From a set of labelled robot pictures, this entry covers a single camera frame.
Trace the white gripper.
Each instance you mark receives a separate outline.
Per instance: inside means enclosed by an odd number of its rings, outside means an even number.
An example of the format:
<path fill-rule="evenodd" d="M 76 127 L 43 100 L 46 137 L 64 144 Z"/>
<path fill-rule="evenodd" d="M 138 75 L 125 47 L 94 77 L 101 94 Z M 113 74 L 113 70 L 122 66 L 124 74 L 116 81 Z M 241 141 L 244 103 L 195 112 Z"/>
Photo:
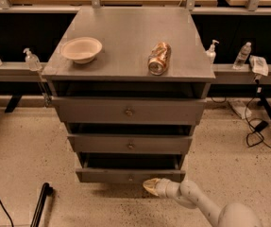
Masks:
<path fill-rule="evenodd" d="M 143 182 L 144 189 L 163 199 L 176 199 L 181 196 L 180 183 L 172 182 L 169 179 L 153 178 Z"/>

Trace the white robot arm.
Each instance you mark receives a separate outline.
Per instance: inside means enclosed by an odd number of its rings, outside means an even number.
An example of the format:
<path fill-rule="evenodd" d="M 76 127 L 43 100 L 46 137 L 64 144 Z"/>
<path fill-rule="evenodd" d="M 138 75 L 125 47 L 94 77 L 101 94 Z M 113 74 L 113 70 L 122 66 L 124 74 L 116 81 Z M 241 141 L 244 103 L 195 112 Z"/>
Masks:
<path fill-rule="evenodd" d="M 263 227 L 250 207 L 239 202 L 219 207 L 193 181 L 154 178 L 144 181 L 143 187 L 154 196 L 172 199 L 189 209 L 198 208 L 212 227 Z"/>

